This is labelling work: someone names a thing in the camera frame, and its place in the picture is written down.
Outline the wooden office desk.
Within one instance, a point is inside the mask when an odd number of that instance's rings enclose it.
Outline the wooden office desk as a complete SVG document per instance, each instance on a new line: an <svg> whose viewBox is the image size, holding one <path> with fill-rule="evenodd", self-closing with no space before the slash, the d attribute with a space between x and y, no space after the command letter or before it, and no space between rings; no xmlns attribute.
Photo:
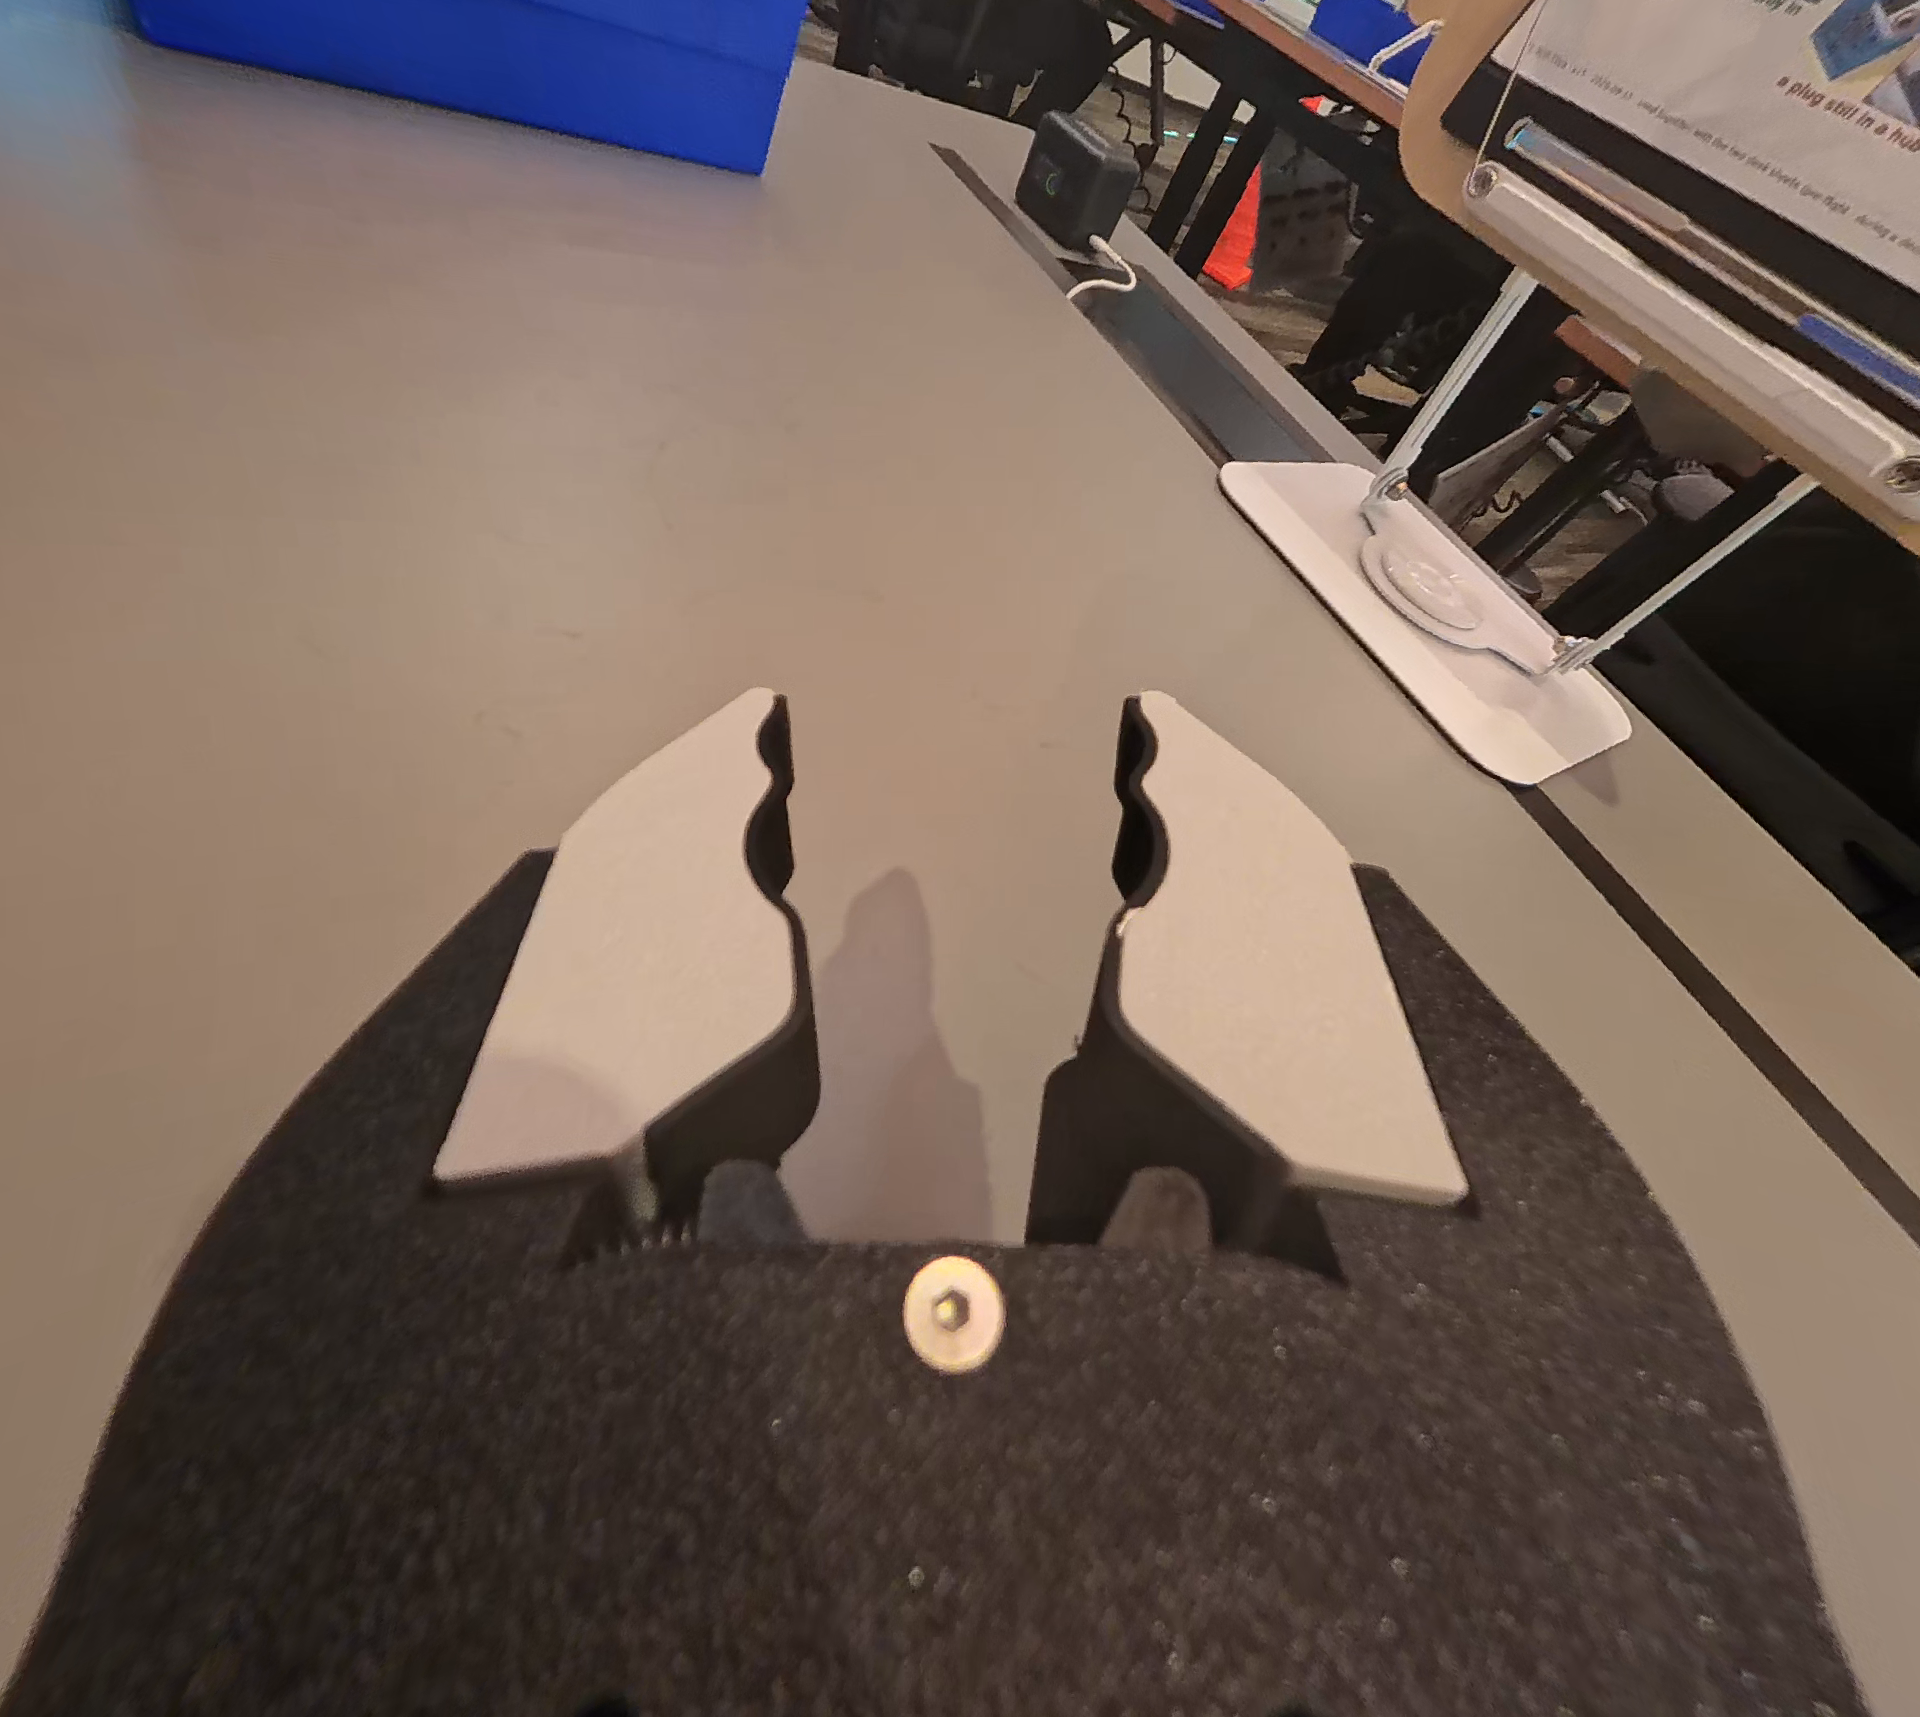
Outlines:
<svg viewBox="0 0 1920 1717"><path fill-rule="evenodd" d="M1425 230L1480 275L1498 270L1498 256L1407 179L1400 83L1370 74L1267 0L1095 2L1121 33L1114 61L1152 45L1184 56L1217 85L1149 227L1181 270L1202 270L1279 135L1343 176L1366 215Z"/></svg>

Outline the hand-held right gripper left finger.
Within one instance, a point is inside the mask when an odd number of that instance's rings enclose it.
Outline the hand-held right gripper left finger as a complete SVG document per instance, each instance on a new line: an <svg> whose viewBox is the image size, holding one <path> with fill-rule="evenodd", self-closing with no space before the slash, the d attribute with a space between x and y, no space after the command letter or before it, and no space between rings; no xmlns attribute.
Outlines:
<svg viewBox="0 0 1920 1717"><path fill-rule="evenodd" d="M744 691L564 831L432 1182L636 1184L689 1222L731 1162L778 1170L823 1099L786 696Z"/></svg>

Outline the wooden document stand white base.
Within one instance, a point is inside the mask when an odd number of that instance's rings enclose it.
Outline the wooden document stand white base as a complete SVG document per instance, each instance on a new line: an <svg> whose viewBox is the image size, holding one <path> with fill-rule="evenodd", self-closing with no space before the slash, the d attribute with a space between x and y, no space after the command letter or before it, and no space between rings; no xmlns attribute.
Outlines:
<svg viewBox="0 0 1920 1717"><path fill-rule="evenodd" d="M1567 636L1411 487L1438 424L1423 409L1377 465L1232 461L1219 487L1428 719L1484 771L1536 786L1630 736L1598 657L1748 536L1824 488L1916 550L1916 347L1884 341L1755 265L1692 215L1647 195L1536 120L1504 130L1518 83L1475 143L1447 125L1456 98L1528 7L1546 0L1439 0L1405 97L1407 179L1513 276L1439 385L1447 406L1531 293L1550 293L1654 372L1724 414L1788 485L1695 569L1671 573L1596 638Z"/></svg>

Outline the orange traffic cone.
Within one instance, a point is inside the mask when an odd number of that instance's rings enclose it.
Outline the orange traffic cone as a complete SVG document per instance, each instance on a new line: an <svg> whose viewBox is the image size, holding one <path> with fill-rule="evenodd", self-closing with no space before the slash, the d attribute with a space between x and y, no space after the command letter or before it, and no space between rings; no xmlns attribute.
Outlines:
<svg viewBox="0 0 1920 1717"><path fill-rule="evenodd" d="M1263 165L1257 162L1235 202L1232 215L1222 224L1208 262L1206 279L1224 293L1251 287L1262 222Z"/></svg>

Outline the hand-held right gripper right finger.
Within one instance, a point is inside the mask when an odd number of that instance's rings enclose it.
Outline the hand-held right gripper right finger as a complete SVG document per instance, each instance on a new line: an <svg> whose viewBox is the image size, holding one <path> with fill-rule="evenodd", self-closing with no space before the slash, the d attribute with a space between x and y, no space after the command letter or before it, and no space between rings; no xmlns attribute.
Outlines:
<svg viewBox="0 0 1920 1717"><path fill-rule="evenodd" d="M1343 839L1167 693L1123 707L1119 912L1044 1091L1023 1235L1095 1245L1157 1175L1208 1247L1331 1247L1329 1201L1472 1214Z"/></svg>

